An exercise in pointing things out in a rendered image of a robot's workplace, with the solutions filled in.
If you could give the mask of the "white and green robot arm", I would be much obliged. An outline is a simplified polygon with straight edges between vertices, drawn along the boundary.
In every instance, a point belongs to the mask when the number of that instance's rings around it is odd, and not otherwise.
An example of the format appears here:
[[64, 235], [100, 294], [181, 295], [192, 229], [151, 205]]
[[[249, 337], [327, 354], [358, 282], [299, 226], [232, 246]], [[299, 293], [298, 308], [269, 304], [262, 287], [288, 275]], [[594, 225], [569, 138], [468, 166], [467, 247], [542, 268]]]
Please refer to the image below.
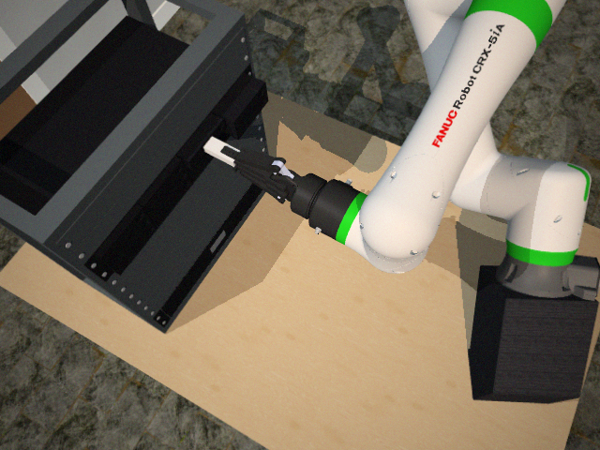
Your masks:
[[450, 200], [507, 221], [496, 269], [504, 287], [595, 301], [600, 264], [575, 255], [591, 175], [568, 162], [501, 154], [489, 122], [565, 2], [404, 0], [431, 94], [370, 193], [352, 179], [330, 180], [309, 227], [401, 274], [425, 259]]

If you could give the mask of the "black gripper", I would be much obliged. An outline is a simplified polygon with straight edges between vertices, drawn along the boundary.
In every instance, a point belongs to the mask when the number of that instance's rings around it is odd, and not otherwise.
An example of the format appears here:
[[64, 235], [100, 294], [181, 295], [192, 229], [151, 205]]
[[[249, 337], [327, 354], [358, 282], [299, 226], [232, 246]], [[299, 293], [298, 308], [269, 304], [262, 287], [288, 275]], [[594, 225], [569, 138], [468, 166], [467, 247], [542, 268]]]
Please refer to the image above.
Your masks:
[[291, 202], [291, 210], [305, 219], [309, 219], [309, 210], [316, 195], [328, 183], [314, 173], [300, 176], [288, 170], [283, 157], [271, 157], [245, 147], [240, 151], [214, 137], [203, 149], [233, 166], [235, 173], [241, 171], [242, 176], [280, 203], [284, 204], [286, 200]]

